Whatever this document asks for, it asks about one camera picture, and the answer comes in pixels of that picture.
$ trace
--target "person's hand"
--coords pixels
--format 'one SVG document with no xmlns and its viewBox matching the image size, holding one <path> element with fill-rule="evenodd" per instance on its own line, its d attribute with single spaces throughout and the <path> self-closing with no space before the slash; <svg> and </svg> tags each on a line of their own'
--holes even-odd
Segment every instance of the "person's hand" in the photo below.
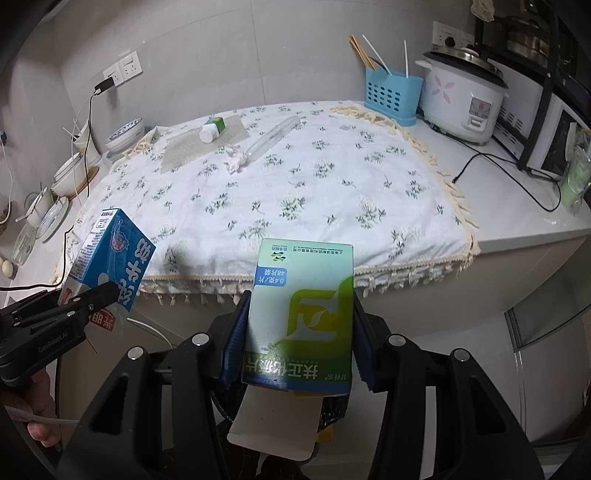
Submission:
<svg viewBox="0 0 591 480">
<path fill-rule="evenodd" d="M 49 394 L 51 382 L 49 375 L 45 369 L 39 370 L 31 377 L 31 385 L 22 397 L 14 393 L 3 391 L 0 392 L 0 400 L 7 407 L 18 408 L 26 412 L 40 415 L 41 417 L 56 418 L 56 404 Z M 29 421 L 22 417 L 13 416 L 11 418 L 16 421 L 27 421 L 27 429 L 29 434 L 38 442 L 41 442 L 45 447 L 53 447 L 60 441 L 60 426 L 48 425 L 38 421 Z"/>
</svg>

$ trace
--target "power outlet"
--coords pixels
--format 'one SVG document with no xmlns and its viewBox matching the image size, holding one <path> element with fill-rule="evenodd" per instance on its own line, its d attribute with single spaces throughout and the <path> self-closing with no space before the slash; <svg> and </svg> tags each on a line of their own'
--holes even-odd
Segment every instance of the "power outlet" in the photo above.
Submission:
<svg viewBox="0 0 591 480">
<path fill-rule="evenodd" d="M 114 63 L 108 69 L 103 71 L 103 77 L 105 80 L 109 77 L 113 77 L 113 81 L 115 82 L 115 86 L 121 85 L 124 82 L 123 75 L 121 73 L 121 69 L 119 68 L 119 63 Z"/>
<path fill-rule="evenodd" d="M 467 47 L 468 45 L 474 46 L 474 35 L 470 35 L 460 29 L 457 30 L 456 35 L 456 48 Z"/>
<path fill-rule="evenodd" d="M 444 23 L 433 22 L 433 39 L 431 43 L 445 47 L 445 40 L 448 37 L 453 38 L 454 46 L 457 47 L 459 43 L 457 39 L 457 28 L 450 27 Z"/>
<path fill-rule="evenodd" d="M 143 70 L 139 64 L 138 53 L 135 51 L 123 57 L 119 61 L 119 68 L 121 69 L 124 82 L 142 73 Z"/>
<path fill-rule="evenodd" d="M 433 39 L 431 43 L 433 43 L 433 45 L 445 47 L 446 40 L 448 43 L 452 43 L 452 46 L 456 48 L 474 45 L 474 35 L 470 35 L 459 28 L 454 28 L 444 23 L 433 22 Z"/>
</svg>

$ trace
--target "chopsticks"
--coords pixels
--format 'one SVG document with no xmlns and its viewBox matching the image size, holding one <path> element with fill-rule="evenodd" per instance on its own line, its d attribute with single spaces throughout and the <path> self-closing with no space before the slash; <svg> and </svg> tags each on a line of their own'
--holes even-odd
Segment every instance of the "chopsticks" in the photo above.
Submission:
<svg viewBox="0 0 591 480">
<path fill-rule="evenodd" d="M 392 75 L 392 72 L 390 71 L 390 69 L 388 68 L 388 66 L 386 65 L 386 62 L 383 61 L 382 57 L 379 56 L 378 51 L 374 48 L 374 46 L 369 43 L 369 40 L 367 39 L 367 37 L 365 35 L 362 35 L 363 39 L 368 43 L 368 45 L 371 47 L 371 49 L 374 51 L 374 53 L 377 55 L 378 60 L 382 62 L 382 65 L 384 65 L 384 68 L 386 69 L 386 72 L 388 72 L 388 75 Z"/>
<path fill-rule="evenodd" d="M 359 58 L 361 58 L 361 61 L 363 62 L 363 64 L 367 68 L 370 68 L 375 71 L 378 70 L 376 68 L 375 62 L 371 58 L 369 58 L 369 56 L 365 53 L 365 50 L 359 44 L 359 42 L 357 41 L 357 39 L 355 38 L 354 35 L 349 35 L 349 43 L 351 43 L 351 45 L 353 45 L 353 48 L 357 52 L 357 55 L 359 55 Z"/>
</svg>

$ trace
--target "blue milk carton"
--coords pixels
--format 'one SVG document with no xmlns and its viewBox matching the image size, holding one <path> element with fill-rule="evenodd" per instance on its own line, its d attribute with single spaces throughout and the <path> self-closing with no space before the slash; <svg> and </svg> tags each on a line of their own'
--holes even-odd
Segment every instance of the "blue milk carton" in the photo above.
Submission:
<svg viewBox="0 0 591 480">
<path fill-rule="evenodd" d="M 119 286 L 118 302 L 95 312 L 90 322 L 99 331 L 118 334 L 155 249 L 123 210 L 103 210 L 72 265 L 61 290 L 60 305 L 86 290 L 115 282 Z"/>
</svg>

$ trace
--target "white paper card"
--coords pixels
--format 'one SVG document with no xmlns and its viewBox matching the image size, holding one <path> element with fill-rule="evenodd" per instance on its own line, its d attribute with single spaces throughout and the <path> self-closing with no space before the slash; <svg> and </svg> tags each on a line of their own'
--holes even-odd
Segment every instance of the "white paper card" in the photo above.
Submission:
<svg viewBox="0 0 591 480">
<path fill-rule="evenodd" d="M 301 462 L 314 450 L 322 398 L 248 385 L 228 442 Z"/>
</svg>

